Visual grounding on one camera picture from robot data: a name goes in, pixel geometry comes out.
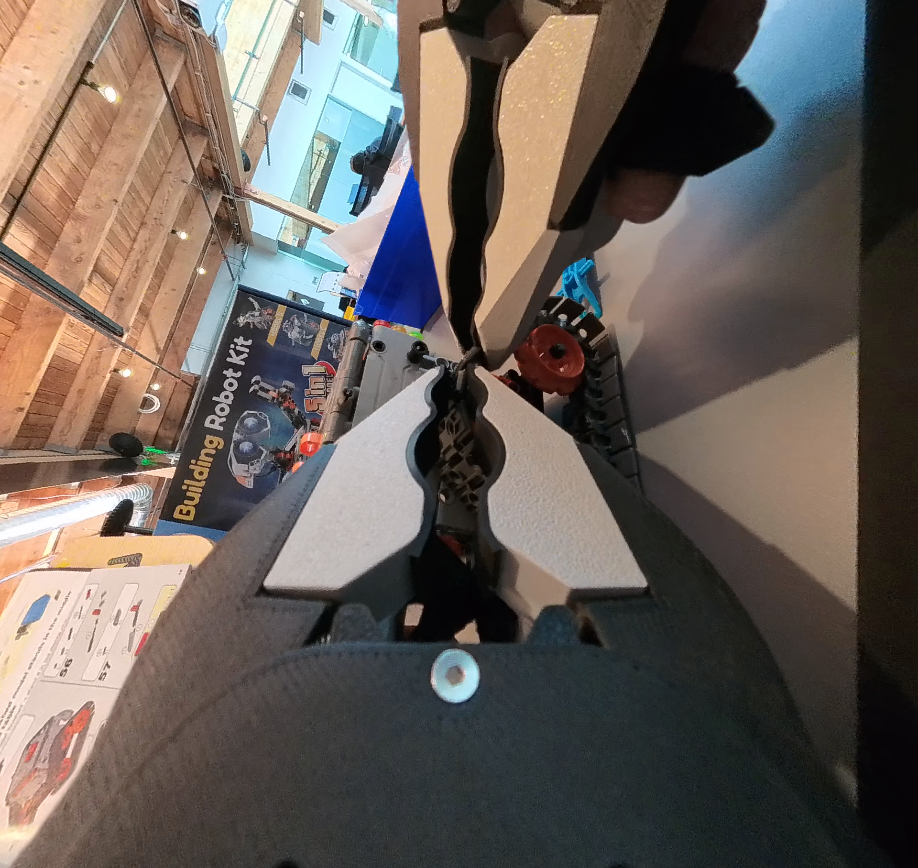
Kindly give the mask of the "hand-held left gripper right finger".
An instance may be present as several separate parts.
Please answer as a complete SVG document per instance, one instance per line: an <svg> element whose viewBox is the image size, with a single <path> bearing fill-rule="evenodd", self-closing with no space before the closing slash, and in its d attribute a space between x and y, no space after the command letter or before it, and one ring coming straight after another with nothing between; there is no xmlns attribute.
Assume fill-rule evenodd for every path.
<svg viewBox="0 0 918 868"><path fill-rule="evenodd" d="M467 372L475 410L478 557L487 590L509 609L514 639L545 610L633 599L647 577L580 444L497 376Z"/></svg>

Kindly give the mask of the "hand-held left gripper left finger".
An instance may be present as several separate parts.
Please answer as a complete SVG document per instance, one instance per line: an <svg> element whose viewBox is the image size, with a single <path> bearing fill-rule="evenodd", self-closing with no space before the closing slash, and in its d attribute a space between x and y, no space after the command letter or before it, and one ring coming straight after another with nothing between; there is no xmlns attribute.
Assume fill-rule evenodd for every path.
<svg viewBox="0 0 918 868"><path fill-rule="evenodd" d="M450 393L449 370L427 370L332 446L262 582L267 593L363 604L377 620L411 601L411 562L437 507L429 478Z"/></svg>

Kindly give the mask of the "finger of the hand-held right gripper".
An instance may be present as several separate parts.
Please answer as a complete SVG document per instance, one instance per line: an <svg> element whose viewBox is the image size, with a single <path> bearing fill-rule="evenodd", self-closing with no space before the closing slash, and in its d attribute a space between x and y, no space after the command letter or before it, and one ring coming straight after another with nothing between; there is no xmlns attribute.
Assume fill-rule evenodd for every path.
<svg viewBox="0 0 918 868"><path fill-rule="evenodd" d="M488 178L500 198L496 113L510 62L510 36L486 40L439 28L419 40L419 194L442 309L459 348L488 343L476 320L486 288L484 254L495 219Z"/></svg>
<svg viewBox="0 0 918 868"><path fill-rule="evenodd" d="M552 15L502 79L496 121L499 204L484 244L476 305L482 362L498 369L575 262L586 227L563 221L614 115L588 115L591 68L605 52L603 14Z"/></svg>

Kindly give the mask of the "grey orange toy brick robot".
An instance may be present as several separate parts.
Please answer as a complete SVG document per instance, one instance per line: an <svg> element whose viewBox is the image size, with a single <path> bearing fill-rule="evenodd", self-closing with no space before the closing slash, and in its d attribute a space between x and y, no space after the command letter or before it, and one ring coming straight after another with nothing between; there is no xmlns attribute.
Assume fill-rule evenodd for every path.
<svg viewBox="0 0 918 868"><path fill-rule="evenodd" d="M355 410L346 410L345 422L352 422L352 426L338 428L340 437L347 434L353 426L359 424L367 416L406 389L412 382L427 370L437 367L435 359L422 355L419 364L408 359L410 340L407 334L394 333L382 328L373 332L369 339L369 356L360 364L361 369L356 373L339 372L338 378L351 389L357 388ZM315 457L313 466L309 469L318 474L322 471L329 452ZM440 509L441 476L439 472L430 472L430 483L436 489L437 507L433 524L436 522Z"/></svg>

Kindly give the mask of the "person's right hand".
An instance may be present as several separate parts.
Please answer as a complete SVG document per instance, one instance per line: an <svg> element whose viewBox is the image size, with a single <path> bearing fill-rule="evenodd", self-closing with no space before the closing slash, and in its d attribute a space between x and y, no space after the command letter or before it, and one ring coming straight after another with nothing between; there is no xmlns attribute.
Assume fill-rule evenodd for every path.
<svg viewBox="0 0 918 868"><path fill-rule="evenodd" d="M705 176L756 150L774 120L736 70L766 0L690 2L681 36L641 75L606 159L604 208L619 221L661 217L690 176Z"/></svg>

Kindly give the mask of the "blue storage bin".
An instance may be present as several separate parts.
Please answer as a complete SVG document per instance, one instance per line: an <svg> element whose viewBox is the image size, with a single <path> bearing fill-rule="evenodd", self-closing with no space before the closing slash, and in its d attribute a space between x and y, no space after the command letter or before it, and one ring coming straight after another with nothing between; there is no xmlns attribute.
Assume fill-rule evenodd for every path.
<svg viewBox="0 0 918 868"><path fill-rule="evenodd" d="M411 167L357 299L355 312L363 317L421 330L441 305L419 183Z"/></svg>

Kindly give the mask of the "white crumpled packing bags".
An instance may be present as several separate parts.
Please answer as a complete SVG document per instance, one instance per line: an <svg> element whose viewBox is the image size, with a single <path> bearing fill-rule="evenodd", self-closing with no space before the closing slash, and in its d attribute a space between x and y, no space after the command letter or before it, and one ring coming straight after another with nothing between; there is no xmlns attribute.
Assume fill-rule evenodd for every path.
<svg viewBox="0 0 918 868"><path fill-rule="evenodd" d="M382 188L352 224L342 226L326 239L326 245L347 264L347 285L358 294L369 277L374 258L393 215L398 196L412 166L407 134L397 144L395 156Z"/></svg>

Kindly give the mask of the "blue plastic toy wrench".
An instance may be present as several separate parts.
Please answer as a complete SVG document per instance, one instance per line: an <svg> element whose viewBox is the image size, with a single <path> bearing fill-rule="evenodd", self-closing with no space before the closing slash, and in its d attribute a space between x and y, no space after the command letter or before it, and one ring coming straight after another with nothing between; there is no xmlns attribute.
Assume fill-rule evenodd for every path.
<svg viewBox="0 0 918 868"><path fill-rule="evenodd" d="M602 318L600 283L594 259L584 257L568 265L561 277L559 294Z"/></svg>

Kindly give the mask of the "dark blue toy packaging box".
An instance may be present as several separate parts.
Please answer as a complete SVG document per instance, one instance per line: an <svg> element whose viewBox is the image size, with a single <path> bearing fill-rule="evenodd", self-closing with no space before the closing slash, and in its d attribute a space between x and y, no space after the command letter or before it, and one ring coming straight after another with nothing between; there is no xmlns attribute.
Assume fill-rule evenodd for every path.
<svg viewBox="0 0 918 868"><path fill-rule="evenodd" d="M156 536L219 540L317 451L350 322L241 286Z"/></svg>

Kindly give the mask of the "white instruction booklet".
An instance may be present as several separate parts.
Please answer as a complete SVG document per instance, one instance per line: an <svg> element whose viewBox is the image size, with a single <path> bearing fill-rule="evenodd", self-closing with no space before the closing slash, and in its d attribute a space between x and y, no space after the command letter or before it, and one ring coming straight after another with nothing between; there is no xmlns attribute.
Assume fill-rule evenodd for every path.
<svg viewBox="0 0 918 868"><path fill-rule="evenodd" d="M33 571L1 620L1 843L10 864L63 798L189 564Z"/></svg>

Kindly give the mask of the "black dotted mat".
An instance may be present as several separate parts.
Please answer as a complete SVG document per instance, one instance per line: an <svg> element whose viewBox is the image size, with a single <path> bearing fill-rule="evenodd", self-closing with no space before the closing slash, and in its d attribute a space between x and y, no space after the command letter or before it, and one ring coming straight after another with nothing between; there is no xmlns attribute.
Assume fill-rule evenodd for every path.
<svg viewBox="0 0 918 868"><path fill-rule="evenodd" d="M917 864L917 0L866 0L859 262L857 780Z"/></svg>

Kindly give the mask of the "silver ventilation duct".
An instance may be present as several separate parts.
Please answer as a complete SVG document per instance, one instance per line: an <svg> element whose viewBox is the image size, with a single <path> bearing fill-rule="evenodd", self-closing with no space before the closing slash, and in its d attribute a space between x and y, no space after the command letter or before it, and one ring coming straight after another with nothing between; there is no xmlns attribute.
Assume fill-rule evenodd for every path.
<svg viewBox="0 0 918 868"><path fill-rule="evenodd" d="M77 494L58 502L1 515L1 548L39 537L90 518L105 516L123 501L132 501L139 521L153 506L154 489L135 483Z"/></svg>

